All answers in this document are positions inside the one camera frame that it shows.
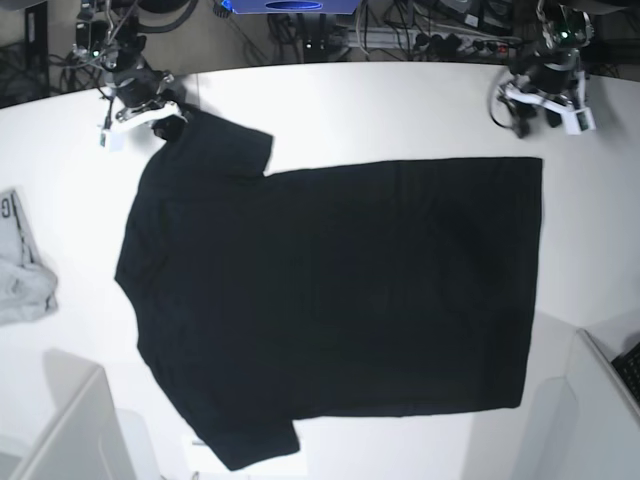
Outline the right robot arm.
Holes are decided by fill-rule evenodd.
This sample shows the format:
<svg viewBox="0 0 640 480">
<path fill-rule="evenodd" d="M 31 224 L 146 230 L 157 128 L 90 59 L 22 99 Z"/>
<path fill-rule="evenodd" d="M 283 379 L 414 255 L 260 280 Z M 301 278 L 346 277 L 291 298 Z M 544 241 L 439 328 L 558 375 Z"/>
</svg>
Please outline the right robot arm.
<svg viewBox="0 0 640 480">
<path fill-rule="evenodd" d="M 105 83 L 107 112 L 100 145 L 116 150 L 124 135 L 147 126 L 164 141 L 178 139 L 187 123 L 184 91 L 168 70 L 143 55 L 147 37 L 170 33 L 193 14 L 196 1 L 82 1 L 72 56 L 94 67 Z"/>
</svg>

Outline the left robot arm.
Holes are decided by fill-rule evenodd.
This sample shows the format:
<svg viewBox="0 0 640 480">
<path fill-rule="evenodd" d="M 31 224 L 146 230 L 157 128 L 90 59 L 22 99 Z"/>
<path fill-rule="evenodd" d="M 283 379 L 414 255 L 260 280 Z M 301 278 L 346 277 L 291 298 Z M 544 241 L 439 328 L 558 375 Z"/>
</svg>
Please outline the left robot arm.
<svg viewBox="0 0 640 480">
<path fill-rule="evenodd" d="M 587 105 L 587 74 L 581 50 L 594 29 L 585 12 L 562 3 L 539 1 L 536 16 L 540 34 L 508 65 L 511 78 L 497 85 L 495 100 L 504 105 L 511 124 L 506 128 L 522 139 L 529 120 L 542 111 L 548 125 L 569 135 L 596 128 Z"/>
</svg>

